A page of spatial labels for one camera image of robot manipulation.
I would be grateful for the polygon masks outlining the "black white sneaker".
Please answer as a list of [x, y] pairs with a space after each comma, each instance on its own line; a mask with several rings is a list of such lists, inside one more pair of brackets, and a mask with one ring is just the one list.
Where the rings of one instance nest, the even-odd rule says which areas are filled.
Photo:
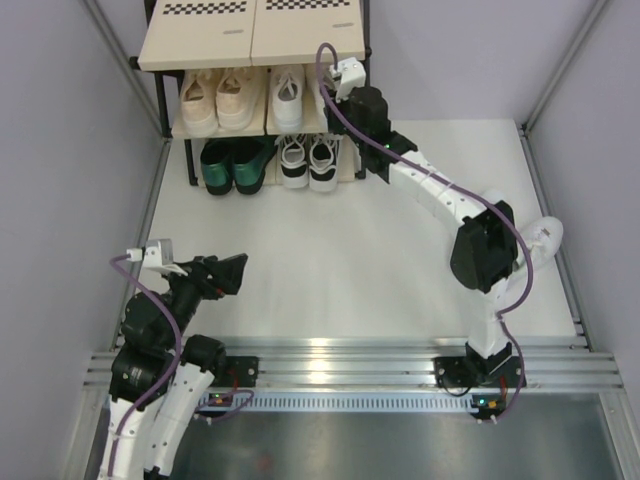
[[282, 135], [276, 144], [282, 184], [290, 189], [306, 187], [309, 182], [306, 135]]
[[335, 134], [315, 134], [309, 148], [309, 186], [319, 193], [337, 188], [338, 167], [343, 137]]

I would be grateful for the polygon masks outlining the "white grey sneaker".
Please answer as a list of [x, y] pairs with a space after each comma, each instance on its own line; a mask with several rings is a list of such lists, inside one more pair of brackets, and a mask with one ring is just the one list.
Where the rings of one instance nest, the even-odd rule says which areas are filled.
[[302, 65], [279, 65], [271, 71], [271, 107], [274, 122], [283, 133], [295, 133], [303, 124], [305, 85]]
[[320, 85], [324, 85], [328, 91], [333, 89], [334, 83], [329, 72], [329, 67], [327, 65], [321, 66], [320, 80], [317, 77], [315, 64], [308, 64], [305, 67], [305, 74], [307, 88], [311, 91], [314, 98], [317, 120], [321, 129], [326, 131], [328, 129], [327, 116], [325, 113], [325, 101], [320, 92]]

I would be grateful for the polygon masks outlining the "green loafer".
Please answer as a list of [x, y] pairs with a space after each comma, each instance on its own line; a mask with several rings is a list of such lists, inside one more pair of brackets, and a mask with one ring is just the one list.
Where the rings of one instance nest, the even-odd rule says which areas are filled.
[[254, 195], [262, 188], [266, 167], [275, 152], [273, 136], [244, 137], [236, 142], [232, 172], [241, 194]]
[[233, 186], [231, 173], [232, 142], [228, 139], [208, 140], [200, 154], [203, 182], [214, 196], [228, 194]]

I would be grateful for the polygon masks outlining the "beige lace sneaker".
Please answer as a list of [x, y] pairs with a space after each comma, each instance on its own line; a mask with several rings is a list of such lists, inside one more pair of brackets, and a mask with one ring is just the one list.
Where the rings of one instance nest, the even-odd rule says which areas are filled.
[[180, 90], [180, 110], [190, 137], [204, 138], [219, 126], [216, 112], [216, 89], [219, 71], [187, 70]]
[[261, 67], [226, 68], [216, 89], [216, 108], [222, 128], [246, 128], [254, 115], [266, 71]]

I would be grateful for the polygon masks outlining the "white leather sneaker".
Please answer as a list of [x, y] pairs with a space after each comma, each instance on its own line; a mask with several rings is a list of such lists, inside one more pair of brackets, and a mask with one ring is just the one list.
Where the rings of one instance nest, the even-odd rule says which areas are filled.
[[518, 257], [514, 263], [513, 275], [517, 279], [526, 276], [525, 252], [530, 254], [534, 271], [542, 269], [554, 259], [563, 239], [564, 226], [558, 218], [545, 216], [521, 230], [520, 235], [526, 249], [523, 250], [519, 244], [516, 244]]
[[496, 189], [485, 191], [481, 198], [485, 207], [491, 211], [500, 211], [505, 216], [513, 214], [511, 205], [506, 201], [505, 195]]

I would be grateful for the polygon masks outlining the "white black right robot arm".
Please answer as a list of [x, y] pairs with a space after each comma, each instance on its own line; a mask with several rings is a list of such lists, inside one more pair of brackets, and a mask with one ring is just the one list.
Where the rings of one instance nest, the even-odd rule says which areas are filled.
[[482, 313], [471, 318], [461, 368], [444, 368], [444, 388], [491, 386], [514, 372], [514, 391], [526, 385], [522, 348], [509, 331], [506, 314], [528, 299], [534, 265], [512, 207], [452, 181], [430, 163], [419, 147], [393, 130], [379, 89], [355, 87], [348, 94], [321, 91], [329, 130], [349, 137], [367, 170], [401, 190], [430, 213], [451, 235], [449, 268], [467, 291], [480, 296]]

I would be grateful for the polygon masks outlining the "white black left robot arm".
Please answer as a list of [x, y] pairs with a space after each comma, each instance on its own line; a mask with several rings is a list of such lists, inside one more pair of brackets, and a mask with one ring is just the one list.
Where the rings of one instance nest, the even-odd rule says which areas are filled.
[[124, 342], [111, 364], [108, 437], [101, 479], [167, 479], [182, 437], [194, 416], [208, 407], [229, 418], [253, 399], [256, 356], [230, 355], [225, 344], [187, 326], [204, 301], [238, 294], [248, 257], [196, 256], [176, 263], [156, 247], [133, 248], [111, 259], [123, 277], [123, 262], [142, 263], [168, 283], [151, 291], [136, 278], [137, 292], [125, 307]]

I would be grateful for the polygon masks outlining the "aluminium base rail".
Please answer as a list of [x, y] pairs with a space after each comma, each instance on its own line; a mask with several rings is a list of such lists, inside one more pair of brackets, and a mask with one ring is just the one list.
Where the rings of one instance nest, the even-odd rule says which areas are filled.
[[491, 422], [503, 393], [617, 393], [623, 382], [614, 357], [594, 353], [584, 338], [535, 339], [524, 362], [504, 365], [495, 380], [474, 384], [461, 372], [462, 349], [433, 344], [340, 343], [325, 339], [227, 346], [222, 373], [184, 367], [158, 389], [189, 415], [238, 412], [429, 413]]

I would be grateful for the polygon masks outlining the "aluminium frame post left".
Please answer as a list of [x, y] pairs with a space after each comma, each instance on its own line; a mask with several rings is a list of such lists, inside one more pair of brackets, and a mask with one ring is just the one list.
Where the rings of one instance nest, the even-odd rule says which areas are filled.
[[111, 54], [111, 57], [116, 62], [118, 70], [133, 90], [147, 117], [152, 123], [158, 124], [160, 122], [159, 113], [154, 107], [143, 82], [130, 66], [129, 57], [127, 56], [122, 41], [103, 8], [99, 2], [95, 0], [80, 0], [79, 3], [84, 8], [88, 18]]

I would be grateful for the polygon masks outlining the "aluminium frame post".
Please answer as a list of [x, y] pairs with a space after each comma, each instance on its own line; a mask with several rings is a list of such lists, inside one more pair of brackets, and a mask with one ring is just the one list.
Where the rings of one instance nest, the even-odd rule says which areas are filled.
[[111, 57], [116, 62], [118, 70], [133, 90], [147, 117], [152, 123], [158, 124], [160, 122], [159, 113], [154, 107], [143, 82], [130, 66], [129, 57], [127, 56], [122, 41], [103, 8], [99, 2], [95, 0], [80, 0], [79, 3], [84, 8], [88, 18], [111, 54]]
[[581, 52], [586, 48], [590, 37], [596, 31], [598, 25], [601, 23], [607, 10], [612, 4], [613, 1], [611, 0], [597, 0], [591, 3], [586, 15], [570, 38], [568, 45], [563, 50], [562, 55], [552, 70], [544, 88], [537, 97], [531, 112], [528, 114], [526, 120], [520, 124], [519, 131], [521, 137], [530, 137], [542, 114], [556, 95], [566, 76], [569, 74], [573, 64], [576, 62]]

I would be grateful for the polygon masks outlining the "aluminium frame post right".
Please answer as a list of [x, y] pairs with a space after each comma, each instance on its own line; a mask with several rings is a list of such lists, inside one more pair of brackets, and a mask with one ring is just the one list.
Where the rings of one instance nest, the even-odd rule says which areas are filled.
[[598, 25], [601, 23], [607, 10], [612, 4], [613, 1], [611, 0], [597, 0], [591, 3], [586, 15], [570, 38], [568, 45], [563, 50], [562, 55], [552, 70], [544, 88], [537, 97], [531, 112], [528, 114], [526, 120], [520, 124], [519, 131], [521, 137], [530, 137], [542, 114], [556, 95], [566, 76], [569, 74], [573, 64], [576, 62], [581, 52], [586, 48], [590, 37], [596, 31]]

